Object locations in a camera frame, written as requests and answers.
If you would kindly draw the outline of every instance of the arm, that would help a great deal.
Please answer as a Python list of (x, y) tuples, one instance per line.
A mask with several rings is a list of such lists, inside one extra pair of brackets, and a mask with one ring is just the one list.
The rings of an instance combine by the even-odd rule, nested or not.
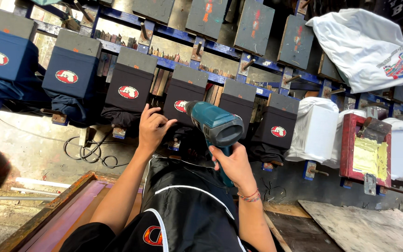
[[(232, 155), (227, 157), (220, 149), (210, 146), (209, 150), (213, 155), (212, 161), (219, 161), (222, 164), (223, 170), (238, 188), (240, 194), (254, 197), (257, 185), (248, 162), (247, 151), (240, 143), (235, 143), (232, 149)], [(215, 169), (219, 169), (218, 163), (216, 163)], [(255, 202), (239, 199), (239, 237), (260, 252), (276, 251), (260, 199)]]
[(151, 108), (147, 104), (139, 123), (139, 146), (132, 160), (96, 208), (90, 222), (106, 224), (117, 235), (125, 227), (135, 202), (147, 162), (161, 143), (167, 130), (176, 122), (156, 114), (161, 108)]

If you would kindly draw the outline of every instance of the black t-shirt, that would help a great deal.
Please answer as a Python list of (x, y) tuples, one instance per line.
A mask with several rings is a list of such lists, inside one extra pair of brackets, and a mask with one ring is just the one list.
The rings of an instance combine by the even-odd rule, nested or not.
[[(257, 252), (248, 243), (241, 240), (246, 252)], [(162, 252), (163, 238), (161, 227), (155, 214), (142, 212), (138, 214), (119, 235), (109, 226), (93, 222), (77, 228), (63, 243), (60, 252)]]

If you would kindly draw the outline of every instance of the hand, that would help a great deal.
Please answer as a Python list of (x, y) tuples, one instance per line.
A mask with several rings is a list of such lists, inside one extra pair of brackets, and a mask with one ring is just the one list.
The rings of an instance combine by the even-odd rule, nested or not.
[(161, 108), (149, 109), (149, 104), (146, 104), (139, 122), (138, 149), (149, 156), (161, 143), (167, 130), (177, 121), (176, 119), (168, 120), (165, 116), (155, 113), (160, 110)]
[(209, 146), (212, 153), (212, 161), (216, 162), (215, 170), (219, 170), (219, 162), (228, 178), (239, 189), (244, 196), (252, 195), (257, 190), (256, 181), (248, 162), (247, 150), (240, 143), (232, 145), (232, 154), (227, 157), (215, 146)]

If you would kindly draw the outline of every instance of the heat gun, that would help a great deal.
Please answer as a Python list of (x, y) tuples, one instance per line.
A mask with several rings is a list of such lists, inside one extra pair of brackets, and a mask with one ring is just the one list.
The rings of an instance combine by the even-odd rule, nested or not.
[[(184, 108), (194, 125), (205, 135), (208, 147), (216, 146), (229, 157), (232, 154), (232, 144), (242, 137), (242, 119), (204, 101), (189, 101)], [(223, 183), (228, 187), (234, 186), (220, 164), (219, 167)]]

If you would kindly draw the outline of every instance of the person's left hand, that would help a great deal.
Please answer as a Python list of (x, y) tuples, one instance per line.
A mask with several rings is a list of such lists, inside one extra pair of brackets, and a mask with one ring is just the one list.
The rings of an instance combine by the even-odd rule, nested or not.
[(168, 120), (165, 116), (155, 113), (160, 110), (161, 108), (149, 109), (149, 104), (146, 104), (139, 123), (138, 149), (149, 155), (156, 150), (172, 124), (177, 122), (176, 119)]

